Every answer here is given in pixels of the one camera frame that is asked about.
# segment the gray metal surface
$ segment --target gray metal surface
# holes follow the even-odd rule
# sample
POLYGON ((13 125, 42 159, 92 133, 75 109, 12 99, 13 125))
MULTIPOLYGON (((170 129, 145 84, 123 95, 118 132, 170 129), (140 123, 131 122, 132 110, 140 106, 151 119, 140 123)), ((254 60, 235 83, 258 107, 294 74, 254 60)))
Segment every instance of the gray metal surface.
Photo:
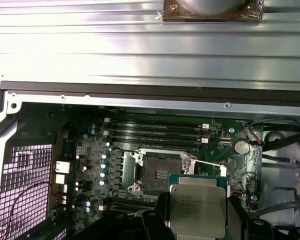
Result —
POLYGON ((0 0, 7 81, 300 90, 300 0, 252 23, 162 23, 163 0, 0 0))

